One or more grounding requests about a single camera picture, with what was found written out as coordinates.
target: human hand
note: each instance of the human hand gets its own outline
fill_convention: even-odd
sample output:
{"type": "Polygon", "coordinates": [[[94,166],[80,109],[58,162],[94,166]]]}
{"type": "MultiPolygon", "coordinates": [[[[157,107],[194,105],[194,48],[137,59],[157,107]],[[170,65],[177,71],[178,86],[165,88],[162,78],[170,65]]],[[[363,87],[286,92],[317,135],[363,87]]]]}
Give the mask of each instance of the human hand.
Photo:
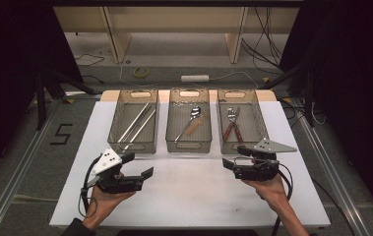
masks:
{"type": "Polygon", "coordinates": [[[277,174],[272,180],[263,182],[252,180],[242,180],[242,182],[255,188],[257,194],[266,200],[269,207],[274,211],[277,211],[282,204],[288,203],[283,182],[279,174],[277,174]]]}
{"type": "Polygon", "coordinates": [[[130,198],[135,193],[137,192],[108,194],[104,193],[98,186],[93,186],[91,203],[83,224],[89,230],[95,231],[122,201],[130,198]]]}

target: black sleeve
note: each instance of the black sleeve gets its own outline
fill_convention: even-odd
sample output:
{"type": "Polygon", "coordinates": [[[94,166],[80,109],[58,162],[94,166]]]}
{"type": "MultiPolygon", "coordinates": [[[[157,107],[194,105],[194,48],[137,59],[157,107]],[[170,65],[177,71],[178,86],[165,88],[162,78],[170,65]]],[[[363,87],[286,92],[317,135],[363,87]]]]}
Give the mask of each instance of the black sleeve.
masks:
{"type": "Polygon", "coordinates": [[[62,236],[94,236],[95,232],[90,231],[80,219],[74,218],[62,236]]]}

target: white tabletop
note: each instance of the white tabletop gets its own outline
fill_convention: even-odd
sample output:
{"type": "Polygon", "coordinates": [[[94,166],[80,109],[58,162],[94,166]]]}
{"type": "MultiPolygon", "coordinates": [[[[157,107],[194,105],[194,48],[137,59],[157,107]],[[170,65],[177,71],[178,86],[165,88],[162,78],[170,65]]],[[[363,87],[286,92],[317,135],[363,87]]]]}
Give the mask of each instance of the white tabletop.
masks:
{"type": "MultiPolygon", "coordinates": [[[[51,218],[50,225],[66,227],[78,212],[78,199],[86,172],[92,161],[106,148],[116,102],[96,103],[67,182],[51,218]]],[[[297,148],[279,102],[262,101],[260,107],[272,141],[297,148]]],[[[101,224],[118,229],[216,229],[272,226],[276,214],[260,199],[254,189],[234,178],[222,166],[222,158],[237,155],[220,153],[216,104],[211,102],[213,141],[210,153],[170,153],[165,143],[168,103],[159,107],[157,149],[155,154],[136,154],[125,164],[126,176],[140,175],[150,167],[154,176],[143,190],[124,201],[101,224]]],[[[293,176],[290,200],[306,227],[328,226],[330,221],[313,186],[299,151],[278,153],[280,163],[293,176]]]]}

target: hand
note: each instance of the hand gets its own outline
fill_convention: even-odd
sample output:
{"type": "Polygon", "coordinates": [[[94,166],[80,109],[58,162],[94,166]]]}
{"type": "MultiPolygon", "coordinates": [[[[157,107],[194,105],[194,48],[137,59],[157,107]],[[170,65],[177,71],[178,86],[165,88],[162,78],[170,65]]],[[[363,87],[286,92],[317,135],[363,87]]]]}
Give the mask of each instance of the hand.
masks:
{"type": "Polygon", "coordinates": [[[264,182],[251,180],[242,180],[242,182],[255,188],[257,194],[266,200],[269,207],[274,211],[277,211],[280,205],[288,202],[283,182],[279,174],[277,174],[272,180],[264,182]]]}
{"type": "Polygon", "coordinates": [[[98,186],[94,186],[87,217],[83,220],[83,224],[89,230],[95,231],[97,227],[113,212],[116,206],[133,196],[135,193],[136,192],[107,194],[98,186]]]}
{"type": "Polygon", "coordinates": [[[272,180],[264,182],[251,180],[242,180],[242,182],[255,188],[257,194],[267,201],[269,207],[278,214],[289,235],[308,235],[287,199],[279,174],[272,180]]]}

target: stainless steel tray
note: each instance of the stainless steel tray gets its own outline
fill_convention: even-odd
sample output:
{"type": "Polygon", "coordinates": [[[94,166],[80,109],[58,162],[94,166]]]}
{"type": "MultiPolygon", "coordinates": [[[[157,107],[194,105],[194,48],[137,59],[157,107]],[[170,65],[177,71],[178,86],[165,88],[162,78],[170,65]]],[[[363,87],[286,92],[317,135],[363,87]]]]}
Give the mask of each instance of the stainless steel tray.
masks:
{"type": "Polygon", "coordinates": [[[207,89],[173,88],[170,91],[165,139],[169,152],[208,153],[211,150],[211,110],[207,89]],[[182,134],[191,118],[191,110],[196,106],[201,108],[202,116],[194,119],[182,134]]]}
{"type": "Polygon", "coordinates": [[[117,153],[155,153],[157,98],[157,90],[120,91],[108,136],[112,149],[117,153]]]}
{"type": "Polygon", "coordinates": [[[254,90],[219,90],[218,114],[220,152],[223,154],[237,154],[238,146],[253,146],[263,138],[269,138],[257,93],[254,90]],[[233,128],[227,140],[223,139],[223,134],[230,123],[228,107],[234,110],[240,108],[236,124],[242,136],[242,143],[238,141],[233,128]]]}

